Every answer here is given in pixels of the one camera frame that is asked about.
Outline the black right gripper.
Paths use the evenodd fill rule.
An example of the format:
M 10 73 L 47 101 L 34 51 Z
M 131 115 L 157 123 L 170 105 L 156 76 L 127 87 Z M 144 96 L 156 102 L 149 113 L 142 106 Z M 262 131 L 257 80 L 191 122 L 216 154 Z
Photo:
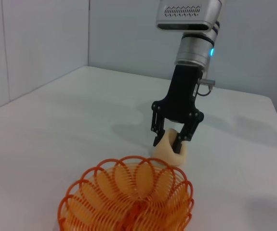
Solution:
M 204 114 L 195 107 L 198 79 L 202 71 L 195 66 L 176 65 L 167 95 L 160 101 L 152 103 L 151 131 L 156 133 L 153 146 L 156 147 L 164 136 L 164 121 L 168 119 L 184 123 L 180 133 L 173 142 L 172 149 L 181 153 L 182 142 L 191 141 Z

